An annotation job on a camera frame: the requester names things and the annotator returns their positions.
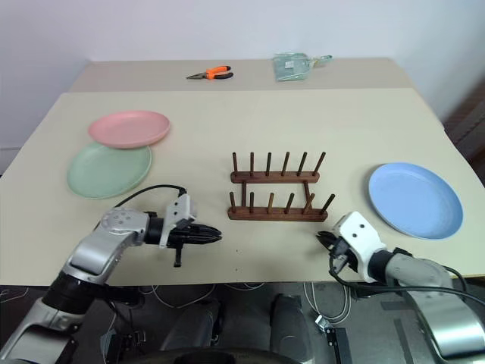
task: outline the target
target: table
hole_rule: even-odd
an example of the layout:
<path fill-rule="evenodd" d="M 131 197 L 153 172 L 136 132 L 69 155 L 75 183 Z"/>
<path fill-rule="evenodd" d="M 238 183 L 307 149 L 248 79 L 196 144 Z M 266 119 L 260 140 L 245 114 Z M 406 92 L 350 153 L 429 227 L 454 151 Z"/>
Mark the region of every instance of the table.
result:
<path fill-rule="evenodd" d="M 194 62 L 195 72 L 207 63 L 197 66 Z M 158 63 L 160 74 L 172 74 L 169 64 Z M 101 67 L 109 69 L 106 64 Z M 251 67 L 240 73 L 249 73 Z M 95 69 L 96 65 L 88 67 L 86 74 L 96 74 Z M 401 82 L 396 81 L 399 86 L 395 87 L 378 82 L 372 86 L 371 77 L 362 75 L 369 87 L 361 80 L 361 86 L 349 88 L 351 82 L 346 81 L 327 89 L 305 89 L 304 83 L 297 82 L 269 87 L 261 81 L 250 89 L 234 78 L 232 89 L 206 80 L 187 83 L 189 91 L 177 89 L 181 86 L 175 83 L 172 90 L 123 89 L 130 87 L 131 80 L 121 87 L 122 92 L 115 92 L 116 85 L 103 83 L 101 75 L 95 77 L 94 90 L 81 76 L 71 92 L 59 98 L 0 179 L 0 284 L 49 285 L 80 239 L 105 211 L 128 195 L 82 199 L 69 191 L 65 181 L 71 159 L 91 142 L 86 131 L 89 124 L 102 115 L 128 109 L 158 111 L 172 123 L 167 137 L 152 146 L 152 169 L 137 189 L 159 183 L 185 186 L 197 204 L 199 222 L 217 227 L 224 238 L 207 246 L 186 246 L 181 268 L 173 267 L 172 249 L 129 248 L 110 284 L 331 281 L 327 252 L 314 236 L 353 210 L 372 223 L 391 249 L 402 247 L 464 275 L 485 274 L 483 186 L 405 77 L 394 77 Z M 321 179 L 310 189 L 316 194 L 314 206 L 323 204 L 330 193 L 336 194 L 329 218 L 324 223 L 230 221 L 229 192 L 240 199 L 240 186 L 229 179 L 231 153 L 238 153 L 242 169 L 249 168 L 249 153 L 254 152 L 255 167 L 263 170 L 267 152 L 273 153 L 272 166 L 278 169 L 286 151 L 292 153 L 288 170 L 298 168 L 303 152 L 308 152 L 308 169 L 322 151 L 327 152 Z M 465 211 L 456 235 L 420 240 L 395 231 L 377 216 L 367 194 L 368 178 L 377 166 L 397 161 L 429 168 L 456 190 Z M 255 192 L 256 206 L 268 203 L 269 192 L 276 193 L 274 206 L 284 205 L 290 192 L 296 193 L 294 206 L 302 206 L 304 200 L 299 185 L 251 185 L 249 191 Z M 129 206 L 162 213 L 174 197 L 169 190 L 153 191 Z M 342 276 L 358 277 L 348 269 Z"/>

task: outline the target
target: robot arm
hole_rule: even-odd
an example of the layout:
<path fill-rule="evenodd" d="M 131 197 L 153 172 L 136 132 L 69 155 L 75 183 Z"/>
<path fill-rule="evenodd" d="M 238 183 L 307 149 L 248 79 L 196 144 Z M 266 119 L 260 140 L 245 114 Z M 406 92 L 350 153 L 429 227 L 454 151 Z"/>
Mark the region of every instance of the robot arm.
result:
<path fill-rule="evenodd" d="M 95 298 L 139 302 L 138 293 L 105 284 L 126 248 L 143 243 L 174 248 L 174 265 L 180 266 L 185 243 L 205 244 L 221 239 L 217 229 L 192 224 L 195 219 L 186 193 L 167 207 L 165 219 L 123 207 L 108 211 L 74 249 L 47 294 L 34 303 L 0 351 L 0 359 L 68 362 L 77 346 L 70 334 L 79 329 Z"/>
<path fill-rule="evenodd" d="M 331 268 L 337 274 L 349 264 L 367 283 L 452 288 L 452 279 L 441 265 L 416 259 L 401 249 L 388 251 L 358 212 L 345 215 L 331 233 L 322 231 L 318 239 L 329 249 L 334 261 Z M 404 295 L 440 362 L 485 362 L 483 324 L 458 296 L 432 290 L 410 290 Z"/>

